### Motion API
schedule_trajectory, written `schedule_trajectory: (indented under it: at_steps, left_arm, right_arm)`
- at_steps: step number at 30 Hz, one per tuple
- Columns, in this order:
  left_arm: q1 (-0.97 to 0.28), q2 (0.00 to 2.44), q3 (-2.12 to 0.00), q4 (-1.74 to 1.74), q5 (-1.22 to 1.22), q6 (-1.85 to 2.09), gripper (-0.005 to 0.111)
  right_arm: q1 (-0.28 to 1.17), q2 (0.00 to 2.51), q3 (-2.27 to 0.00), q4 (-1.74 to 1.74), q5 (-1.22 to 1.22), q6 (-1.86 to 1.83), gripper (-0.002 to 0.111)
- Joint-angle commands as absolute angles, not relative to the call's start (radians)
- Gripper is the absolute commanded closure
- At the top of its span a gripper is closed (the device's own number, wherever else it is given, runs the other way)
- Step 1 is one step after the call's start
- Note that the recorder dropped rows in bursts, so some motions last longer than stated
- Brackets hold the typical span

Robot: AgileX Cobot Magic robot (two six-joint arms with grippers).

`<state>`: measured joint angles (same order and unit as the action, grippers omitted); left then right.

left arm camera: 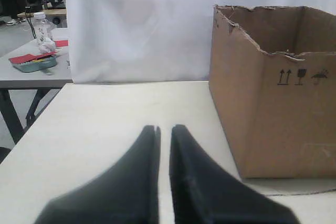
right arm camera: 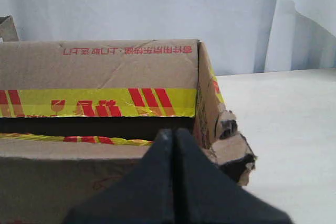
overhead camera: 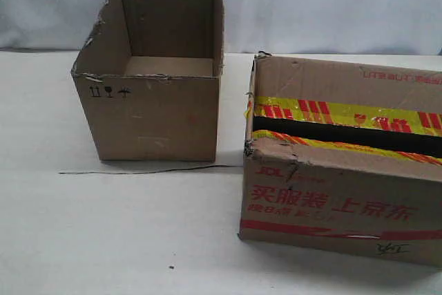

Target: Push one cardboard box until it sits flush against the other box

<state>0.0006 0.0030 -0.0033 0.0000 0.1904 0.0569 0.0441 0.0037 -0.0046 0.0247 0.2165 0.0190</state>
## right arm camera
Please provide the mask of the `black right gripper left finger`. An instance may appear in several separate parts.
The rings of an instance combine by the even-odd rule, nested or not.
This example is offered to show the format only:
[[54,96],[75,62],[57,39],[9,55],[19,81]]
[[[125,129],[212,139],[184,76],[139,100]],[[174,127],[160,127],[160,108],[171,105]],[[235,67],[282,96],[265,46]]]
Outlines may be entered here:
[[65,223],[173,223],[172,130],[154,144],[119,182],[71,208]]

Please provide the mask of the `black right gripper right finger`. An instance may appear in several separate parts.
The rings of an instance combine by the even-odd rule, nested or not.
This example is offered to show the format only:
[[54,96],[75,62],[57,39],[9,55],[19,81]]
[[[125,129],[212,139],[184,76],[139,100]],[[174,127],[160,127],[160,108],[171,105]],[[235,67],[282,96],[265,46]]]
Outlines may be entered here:
[[292,223],[215,167],[187,129],[174,133],[173,191],[176,223]]

